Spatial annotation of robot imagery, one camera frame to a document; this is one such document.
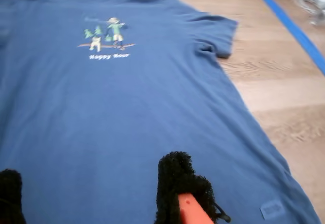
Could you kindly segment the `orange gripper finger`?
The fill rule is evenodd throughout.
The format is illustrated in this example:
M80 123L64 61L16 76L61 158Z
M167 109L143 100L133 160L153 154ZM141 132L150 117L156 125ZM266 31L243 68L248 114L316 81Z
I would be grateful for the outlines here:
M12 169L1 171L1 223L26 223L22 212L22 179Z
M216 223L216 207L211 183L195 174L191 157L183 151L173 151L158 163L156 222L181 223L179 194L192 194L210 219Z

